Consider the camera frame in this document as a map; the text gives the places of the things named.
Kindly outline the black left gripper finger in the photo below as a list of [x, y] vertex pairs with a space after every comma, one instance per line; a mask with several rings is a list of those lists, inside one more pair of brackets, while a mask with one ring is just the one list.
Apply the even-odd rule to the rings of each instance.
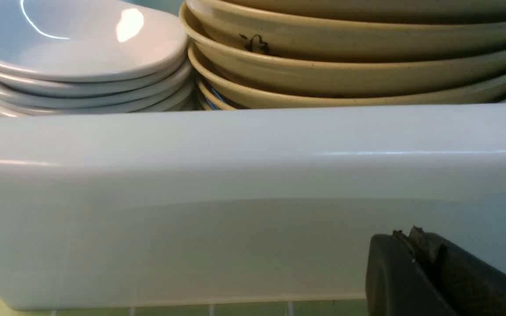
[[416, 226], [371, 237], [365, 295], [370, 316], [506, 316], [506, 274]]

